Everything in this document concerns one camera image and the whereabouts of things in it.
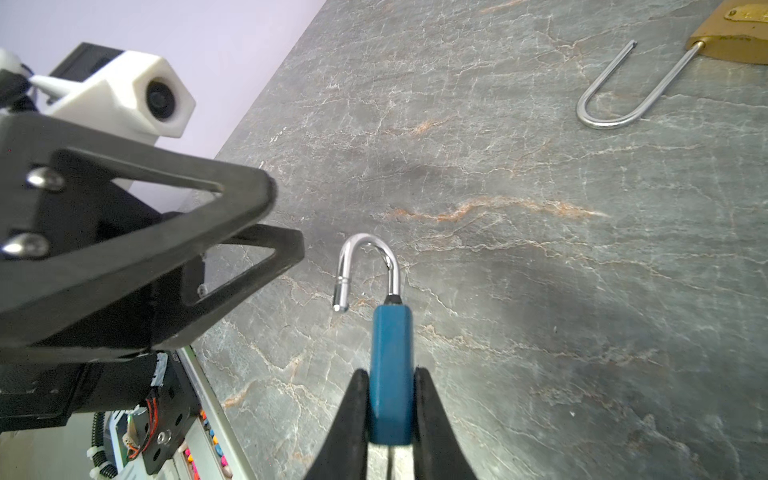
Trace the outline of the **small blue padlock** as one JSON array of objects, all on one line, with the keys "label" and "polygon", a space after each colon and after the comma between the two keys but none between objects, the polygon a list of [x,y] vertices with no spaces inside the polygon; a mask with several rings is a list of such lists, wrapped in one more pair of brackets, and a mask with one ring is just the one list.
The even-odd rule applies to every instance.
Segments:
[{"label": "small blue padlock", "polygon": [[405,446],[413,436],[414,354],[411,309],[401,296],[399,263],[392,249],[368,233],[350,236],[343,244],[337,267],[333,310],[349,309],[351,270],[355,252],[362,245],[375,247],[388,271],[384,303],[373,314],[369,372],[370,442]]}]

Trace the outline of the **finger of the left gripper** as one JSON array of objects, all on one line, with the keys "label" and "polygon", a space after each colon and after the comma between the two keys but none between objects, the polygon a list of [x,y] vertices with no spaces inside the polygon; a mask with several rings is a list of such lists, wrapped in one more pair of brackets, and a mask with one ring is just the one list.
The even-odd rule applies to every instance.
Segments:
[{"label": "finger of the left gripper", "polygon": [[160,307],[152,334],[154,350],[191,344],[251,295],[298,264],[305,254],[301,231],[271,225],[255,224],[224,242],[267,248],[272,254],[194,303],[180,300]]}]

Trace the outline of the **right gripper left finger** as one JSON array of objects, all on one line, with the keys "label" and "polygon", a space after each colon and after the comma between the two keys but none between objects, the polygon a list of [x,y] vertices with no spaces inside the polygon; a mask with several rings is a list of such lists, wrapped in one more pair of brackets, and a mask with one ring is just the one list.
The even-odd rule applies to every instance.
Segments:
[{"label": "right gripper left finger", "polygon": [[354,371],[306,480],[367,478],[369,375]]}]

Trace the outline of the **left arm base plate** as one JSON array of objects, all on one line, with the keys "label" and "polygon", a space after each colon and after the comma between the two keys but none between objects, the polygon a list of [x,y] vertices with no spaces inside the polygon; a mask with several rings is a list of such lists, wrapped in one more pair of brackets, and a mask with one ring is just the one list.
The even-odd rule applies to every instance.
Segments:
[{"label": "left arm base plate", "polygon": [[148,397],[152,406],[149,420],[135,422],[139,452],[128,455],[128,466],[142,466],[149,475],[160,472],[182,445],[187,431],[198,416],[200,403],[187,372],[176,352],[168,356],[163,385],[154,387]]}]

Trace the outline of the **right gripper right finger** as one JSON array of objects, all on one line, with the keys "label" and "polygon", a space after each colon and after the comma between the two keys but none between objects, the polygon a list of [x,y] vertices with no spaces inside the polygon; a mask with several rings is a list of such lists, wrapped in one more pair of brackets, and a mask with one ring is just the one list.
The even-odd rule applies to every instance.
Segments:
[{"label": "right gripper right finger", "polygon": [[414,373],[414,476],[423,480],[476,479],[451,427],[430,372]]}]

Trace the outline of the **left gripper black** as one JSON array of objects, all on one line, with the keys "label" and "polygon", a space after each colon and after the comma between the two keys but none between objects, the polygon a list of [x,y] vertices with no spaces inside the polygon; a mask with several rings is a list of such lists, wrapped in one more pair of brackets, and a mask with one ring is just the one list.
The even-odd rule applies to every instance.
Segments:
[{"label": "left gripper black", "polygon": [[[209,191],[163,221],[117,185]],[[61,427],[150,393],[166,351],[125,358],[35,353],[41,342],[264,217],[264,171],[176,154],[41,114],[1,122],[1,430]]]}]

